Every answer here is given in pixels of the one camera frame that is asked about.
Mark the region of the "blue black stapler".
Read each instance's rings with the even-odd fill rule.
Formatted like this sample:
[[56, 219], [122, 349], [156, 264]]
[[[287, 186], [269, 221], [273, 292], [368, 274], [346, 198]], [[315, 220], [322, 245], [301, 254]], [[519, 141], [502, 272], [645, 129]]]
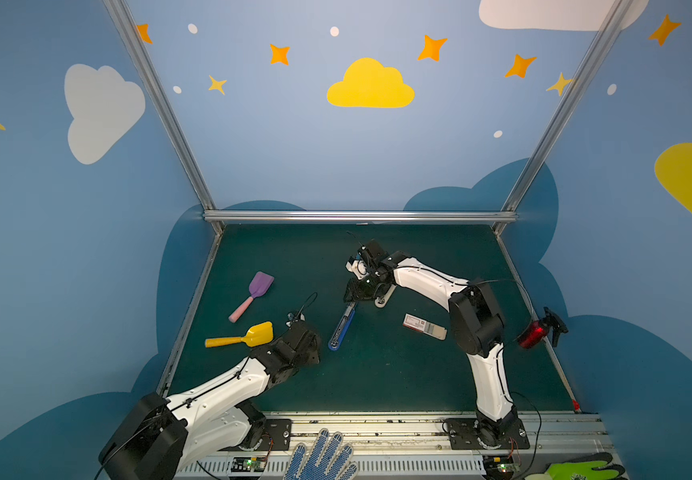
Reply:
[[357, 306], [358, 304], [356, 302], [350, 302], [347, 304], [344, 314], [339, 320], [336, 329], [328, 342], [328, 348], [331, 351], [337, 351], [340, 349], [343, 339], [354, 318]]

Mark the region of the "beige black stapler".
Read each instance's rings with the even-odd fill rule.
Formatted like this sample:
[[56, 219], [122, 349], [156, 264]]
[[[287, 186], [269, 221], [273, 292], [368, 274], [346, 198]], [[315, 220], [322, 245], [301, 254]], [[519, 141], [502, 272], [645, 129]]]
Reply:
[[388, 304], [396, 288], [397, 286], [395, 284], [391, 284], [383, 291], [379, 292], [377, 298], [374, 300], [375, 306], [377, 308], [384, 308]]

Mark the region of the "red white staple box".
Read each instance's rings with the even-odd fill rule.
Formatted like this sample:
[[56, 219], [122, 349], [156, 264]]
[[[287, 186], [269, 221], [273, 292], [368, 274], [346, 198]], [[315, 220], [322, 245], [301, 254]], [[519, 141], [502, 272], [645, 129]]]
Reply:
[[417, 316], [406, 314], [403, 320], [403, 325], [414, 331], [424, 333], [427, 336], [444, 341], [447, 337], [447, 330], [444, 327], [436, 325], [432, 322], [419, 318]]

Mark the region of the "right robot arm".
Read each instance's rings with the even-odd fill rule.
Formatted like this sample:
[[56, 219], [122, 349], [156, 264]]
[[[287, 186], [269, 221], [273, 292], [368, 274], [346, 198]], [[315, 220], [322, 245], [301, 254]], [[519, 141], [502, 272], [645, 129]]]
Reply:
[[354, 275], [346, 302], [377, 301], [402, 287], [443, 307], [471, 365], [480, 422], [503, 429], [518, 419], [504, 366], [505, 324], [487, 283], [450, 276], [401, 251], [389, 254], [374, 240], [349, 258], [346, 269]]

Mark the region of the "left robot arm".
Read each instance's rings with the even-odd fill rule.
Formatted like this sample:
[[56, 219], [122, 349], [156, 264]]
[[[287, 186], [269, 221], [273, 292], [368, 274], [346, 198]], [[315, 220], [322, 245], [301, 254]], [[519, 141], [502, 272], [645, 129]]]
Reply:
[[214, 452], [261, 441], [266, 417], [251, 402], [320, 362], [322, 339], [303, 320], [253, 348], [223, 374], [182, 393], [142, 397], [101, 450], [111, 479], [172, 479]]

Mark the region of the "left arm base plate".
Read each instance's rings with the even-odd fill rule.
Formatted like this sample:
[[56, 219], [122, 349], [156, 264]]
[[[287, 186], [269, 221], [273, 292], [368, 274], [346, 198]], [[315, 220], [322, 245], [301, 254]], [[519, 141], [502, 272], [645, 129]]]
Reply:
[[292, 421], [289, 419], [266, 419], [251, 426], [244, 439], [224, 451], [268, 452], [288, 451], [291, 444]]

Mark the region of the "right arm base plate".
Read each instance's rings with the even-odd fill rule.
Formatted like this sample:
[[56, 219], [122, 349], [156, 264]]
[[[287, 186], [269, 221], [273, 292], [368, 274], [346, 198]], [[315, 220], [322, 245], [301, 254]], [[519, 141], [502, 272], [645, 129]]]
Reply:
[[448, 418], [443, 423], [453, 450], [529, 449], [530, 440], [519, 418]]

